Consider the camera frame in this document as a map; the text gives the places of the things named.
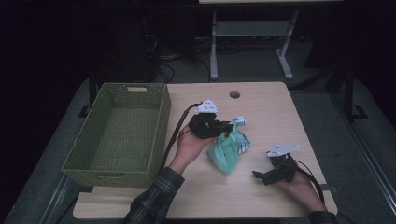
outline gray carpet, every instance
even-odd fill
[[[251,47],[233,54],[219,54],[219,79],[217,82],[235,81],[284,81],[288,86],[296,85],[318,72],[316,69],[304,68],[310,43],[293,42],[287,58],[295,79],[287,81],[282,74],[275,55],[280,41],[262,42],[260,48]],[[198,55],[206,66],[209,66],[208,53]],[[207,68],[202,62],[175,60],[168,65],[175,69],[175,83],[207,82]],[[170,70],[163,66],[163,71]],[[316,153],[320,167],[327,182],[332,188],[332,195],[339,209],[339,223],[396,223],[396,216],[389,208],[382,191],[368,169],[362,156],[359,144],[350,131],[349,123],[339,111],[334,97],[324,90],[328,78],[325,77],[301,91],[290,91],[297,111],[303,122],[311,145]],[[158,76],[155,82],[162,82]],[[84,119],[78,118],[81,108],[89,104],[88,82],[84,82],[69,106],[63,121],[53,135],[52,140],[27,182],[14,209],[6,223],[40,223],[45,214],[49,222],[54,223],[63,211],[67,211],[61,223],[118,223],[117,220],[82,221],[73,218],[72,210],[67,206],[73,202],[82,189],[74,181],[63,178],[60,169],[64,159],[78,135]],[[370,92],[359,82],[355,82],[354,105],[361,105],[369,119],[356,120],[354,125],[359,129],[372,149],[389,181],[395,182],[396,132],[390,126],[381,111],[376,107]],[[63,180],[67,183],[58,207],[49,206],[53,192]],[[307,223],[306,218],[282,219],[282,223]]]

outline floor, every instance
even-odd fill
[[[205,48],[206,41],[197,41],[197,45],[202,47],[195,62],[183,58],[170,60],[176,57],[175,53],[163,55],[165,65],[161,65],[162,71],[154,82],[207,82],[209,52]],[[275,53],[282,41],[281,38],[223,39],[219,43],[222,46],[219,47],[219,79],[216,82],[282,81],[292,87],[320,72],[304,67],[310,41],[296,40],[290,44],[287,54],[295,77],[294,80],[286,80]],[[367,152],[371,153],[389,185],[396,186],[396,131],[376,107],[370,92],[358,80],[354,82],[353,105],[360,105],[368,119],[349,122],[339,106],[343,101],[343,90],[336,94],[325,91],[330,76],[302,90],[290,90],[290,95],[331,187],[339,210],[337,219],[341,224],[396,223],[396,213],[389,206],[391,202],[386,196],[386,189],[378,184],[380,180],[375,175],[375,168],[364,156]],[[89,189],[65,177],[60,168],[84,122],[78,114],[86,105],[89,105],[88,81],[82,83],[76,92],[6,223],[119,223],[119,220],[78,220],[72,215],[73,201],[78,193]],[[264,220],[246,223],[253,222],[263,223]],[[309,223],[303,217],[280,219],[280,222]]]

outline metal stand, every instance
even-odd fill
[[[293,14],[291,15],[291,20],[289,22],[288,31],[286,32],[285,35],[285,43],[283,44],[281,49],[276,50],[277,58],[279,59],[280,66],[282,67],[283,73],[285,74],[287,80],[293,79],[293,73],[290,70],[285,55],[286,55],[286,51],[288,50],[291,35],[293,34],[294,25],[297,21],[298,12],[299,12],[298,10],[293,11]]]
[[[353,113],[353,71],[346,64],[337,65],[334,68],[332,77],[326,86],[327,92],[336,94],[345,85],[343,110],[347,119],[352,123],[355,119],[368,119],[363,108],[359,105],[355,105],[358,114]]]
[[[292,80],[293,74],[290,71],[285,55],[294,30],[294,24],[297,21],[298,13],[298,10],[294,10],[290,21],[217,22],[216,11],[214,11],[212,21],[212,50],[210,52],[210,78],[212,80],[217,80],[219,78],[218,60],[216,57],[217,36],[285,36],[285,42],[281,49],[276,50],[276,55],[280,61],[285,78],[287,80]]]

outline shirt cuff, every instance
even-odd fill
[[[181,185],[184,183],[184,178],[176,171],[169,167],[163,168],[160,175],[157,178],[157,187],[163,189],[164,191],[171,191],[176,194],[180,189]]]

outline hand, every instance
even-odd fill
[[[186,167],[201,154],[202,149],[215,139],[216,137],[201,139],[195,136],[186,125],[178,132],[176,156],[169,167],[179,174],[183,174]]]
[[[309,212],[327,212],[326,206],[312,187],[311,181],[300,172],[294,174],[291,182],[278,181],[274,186],[287,191],[294,200],[304,205]]]

